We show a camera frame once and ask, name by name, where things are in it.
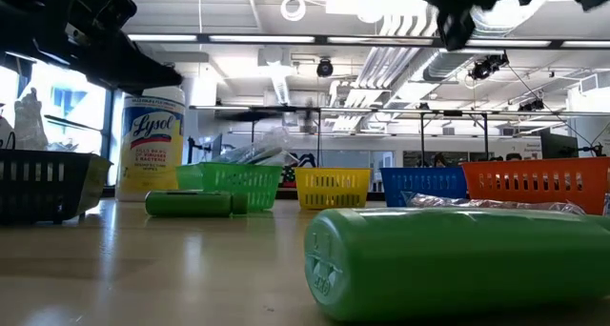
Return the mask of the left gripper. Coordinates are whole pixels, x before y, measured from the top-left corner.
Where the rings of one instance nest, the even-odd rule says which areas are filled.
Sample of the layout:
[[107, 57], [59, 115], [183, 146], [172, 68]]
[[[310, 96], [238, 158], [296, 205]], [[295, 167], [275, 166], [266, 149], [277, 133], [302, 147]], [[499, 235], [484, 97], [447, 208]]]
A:
[[126, 34], [95, 43], [95, 0], [0, 0], [0, 51], [79, 71], [124, 92], [179, 86], [183, 76]]

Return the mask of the small green bottle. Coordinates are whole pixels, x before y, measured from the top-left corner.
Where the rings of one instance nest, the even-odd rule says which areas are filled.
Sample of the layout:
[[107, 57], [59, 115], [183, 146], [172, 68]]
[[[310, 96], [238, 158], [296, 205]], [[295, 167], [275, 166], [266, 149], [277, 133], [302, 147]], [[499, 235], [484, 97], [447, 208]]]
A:
[[151, 191], [146, 213], [153, 217], [230, 217], [249, 211], [248, 196], [201, 190]]
[[610, 295], [610, 217], [486, 208], [328, 209], [304, 273], [339, 321], [395, 321]]

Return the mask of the bagged red white toothbrush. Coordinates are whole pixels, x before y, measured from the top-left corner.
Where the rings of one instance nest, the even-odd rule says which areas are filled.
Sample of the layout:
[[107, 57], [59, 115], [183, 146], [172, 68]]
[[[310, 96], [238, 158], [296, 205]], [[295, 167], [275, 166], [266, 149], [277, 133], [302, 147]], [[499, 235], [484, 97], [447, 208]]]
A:
[[584, 210], [576, 204], [564, 202], [525, 203], [515, 201], [497, 201], [491, 199], [449, 198], [414, 192], [402, 192], [407, 207], [463, 207], [553, 211], [566, 214], [584, 215]]

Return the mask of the monitor on black arm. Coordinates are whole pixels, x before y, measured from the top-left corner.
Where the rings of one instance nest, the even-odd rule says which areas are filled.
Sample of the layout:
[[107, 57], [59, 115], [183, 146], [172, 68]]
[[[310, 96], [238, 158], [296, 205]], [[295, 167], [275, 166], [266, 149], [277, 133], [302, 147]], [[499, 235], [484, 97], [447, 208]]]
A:
[[187, 163], [208, 162], [219, 157], [222, 153], [222, 135], [215, 138], [204, 137], [199, 141], [188, 138]]

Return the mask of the yellow Lysol wipes canister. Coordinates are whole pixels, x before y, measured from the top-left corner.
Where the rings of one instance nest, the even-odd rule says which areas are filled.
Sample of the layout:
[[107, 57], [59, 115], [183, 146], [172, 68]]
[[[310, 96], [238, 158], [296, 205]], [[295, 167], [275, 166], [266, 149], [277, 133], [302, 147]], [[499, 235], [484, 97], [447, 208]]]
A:
[[175, 190], [182, 164], [184, 92], [147, 89], [124, 98], [115, 197], [142, 201], [150, 191]]

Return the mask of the white ceiling pipes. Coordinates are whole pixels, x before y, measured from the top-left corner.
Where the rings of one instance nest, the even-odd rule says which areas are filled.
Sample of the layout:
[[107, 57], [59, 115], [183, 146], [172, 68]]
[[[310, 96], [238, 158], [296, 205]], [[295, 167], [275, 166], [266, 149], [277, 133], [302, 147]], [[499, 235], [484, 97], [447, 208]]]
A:
[[[384, 15], [379, 35], [430, 36], [437, 29], [437, 10], [426, 7], [413, 15]], [[353, 84], [359, 89], [388, 89], [417, 52], [412, 48], [373, 47]]]

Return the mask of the long ceiling light strip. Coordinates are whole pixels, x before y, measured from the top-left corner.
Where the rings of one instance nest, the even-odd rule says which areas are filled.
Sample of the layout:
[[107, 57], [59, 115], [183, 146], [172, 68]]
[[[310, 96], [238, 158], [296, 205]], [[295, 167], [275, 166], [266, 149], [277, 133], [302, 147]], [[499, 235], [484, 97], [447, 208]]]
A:
[[[136, 33], [129, 38], [142, 43], [444, 48], [440, 38], [428, 36]], [[474, 38], [464, 49], [610, 51], [610, 40]]]

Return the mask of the black plastic basket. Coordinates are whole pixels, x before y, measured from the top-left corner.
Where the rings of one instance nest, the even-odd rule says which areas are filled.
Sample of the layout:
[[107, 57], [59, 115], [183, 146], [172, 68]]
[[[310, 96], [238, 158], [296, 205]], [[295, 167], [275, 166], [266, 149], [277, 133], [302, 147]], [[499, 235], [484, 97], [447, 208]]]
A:
[[0, 224], [61, 224], [99, 203], [112, 163], [94, 153], [0, 150]]

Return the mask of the green plastic basket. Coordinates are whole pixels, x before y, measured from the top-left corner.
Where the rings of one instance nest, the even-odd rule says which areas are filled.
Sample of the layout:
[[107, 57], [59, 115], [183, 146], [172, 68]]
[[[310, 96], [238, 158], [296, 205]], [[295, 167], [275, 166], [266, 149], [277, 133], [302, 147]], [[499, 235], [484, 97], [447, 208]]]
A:
[[180, 190], [245, 194], [250, 211], [270, 210], [282, 173], [278, 166], [201, 162], [176, 168]]

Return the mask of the dark computer monitor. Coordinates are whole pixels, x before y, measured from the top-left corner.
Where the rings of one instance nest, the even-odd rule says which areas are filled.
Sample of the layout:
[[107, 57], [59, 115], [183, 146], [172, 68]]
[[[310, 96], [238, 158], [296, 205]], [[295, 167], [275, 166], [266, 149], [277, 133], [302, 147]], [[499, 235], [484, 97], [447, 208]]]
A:
[[544, 159], [571, 158], [579, 156], [576, 137], [542, 132], [540, 134], [542, 157]]

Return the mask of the blue plastic basket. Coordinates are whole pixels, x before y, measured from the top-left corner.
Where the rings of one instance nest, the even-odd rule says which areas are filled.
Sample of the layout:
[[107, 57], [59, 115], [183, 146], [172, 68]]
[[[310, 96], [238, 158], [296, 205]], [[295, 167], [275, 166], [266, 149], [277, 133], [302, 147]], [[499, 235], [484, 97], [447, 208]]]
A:
[[403, 192], [449, 198], [465, 198], [467, 195], [461, 167], [382, 168], [380, 171], [388, 207], [405, 207]]

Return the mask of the orange plastic basket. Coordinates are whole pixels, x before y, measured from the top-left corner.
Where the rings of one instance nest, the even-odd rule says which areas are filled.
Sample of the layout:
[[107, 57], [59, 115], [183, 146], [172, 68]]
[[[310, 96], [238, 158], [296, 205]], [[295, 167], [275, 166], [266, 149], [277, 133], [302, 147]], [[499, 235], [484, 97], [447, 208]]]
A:
[[610, 192], [610, 157], [468, 162], [462, 168], [473, 199], [570, 202], [602, 215]]

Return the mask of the yellow plastic basket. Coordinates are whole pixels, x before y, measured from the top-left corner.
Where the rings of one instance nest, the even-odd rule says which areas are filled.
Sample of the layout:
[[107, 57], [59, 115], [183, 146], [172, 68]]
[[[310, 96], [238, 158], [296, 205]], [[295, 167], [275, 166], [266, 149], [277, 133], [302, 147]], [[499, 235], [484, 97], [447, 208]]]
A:
[[352, 168], [296, 168], [299, 205], [304, 210], [363, 208], [371, 170]]

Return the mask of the silver spiral air duct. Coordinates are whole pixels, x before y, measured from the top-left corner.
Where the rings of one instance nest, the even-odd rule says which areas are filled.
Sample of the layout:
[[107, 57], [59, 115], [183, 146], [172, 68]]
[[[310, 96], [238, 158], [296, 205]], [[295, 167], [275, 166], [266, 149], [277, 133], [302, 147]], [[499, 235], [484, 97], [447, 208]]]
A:
[[[473, 37], [504, 38], [518, 26], [530, 19], [547, 0], [499, 0], [490, 10], [472, 7], [471, 24]], [[439, 82], [448, 79], [479, 57], [503, 55], [503, 51], [464, 49], [459, 51], [441, 50], [423, 71], [425, 81]]]

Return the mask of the black metal workstation frame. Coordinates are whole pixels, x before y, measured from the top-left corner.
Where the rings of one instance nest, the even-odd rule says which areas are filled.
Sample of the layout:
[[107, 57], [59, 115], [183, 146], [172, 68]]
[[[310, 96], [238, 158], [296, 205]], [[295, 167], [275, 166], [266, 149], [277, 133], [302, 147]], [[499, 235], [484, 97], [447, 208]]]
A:
[[463, 117], [463, 116], [481, 116], [483, 119], [483, 133], [485, 153], [489, 155], [489, 133], [488, 133], [488, 117], [490, 114], [497, 112], [490, 111], [461, 111], [461, 110], [406, 110], [406, 109], [376, 109], [376, 108], [330, 108], [330, 107], [298, 107], [298, 106], [190, 106], [189, 110], [194, 111], [230, 111], [232, 114], [224, 115], [223, 118], [229, 121], [246, 122], [252, 124], [251, 139], [254, 139], [255, 124], [263, 119], [281, 118], [284, 113], [302, 113], [305, 123], [316, 121], [316, 131], [306, 131], [305, 134], [314, 135], [316, 137], [316, 153], [321, 153], [321, 121], [323, 113], [353, 113], [353, 114], [368, 114], [377, 112], [414, 114], [419, 117], [420, 121], [424, 120], [426, 115], [446, 116], [446, 117]]

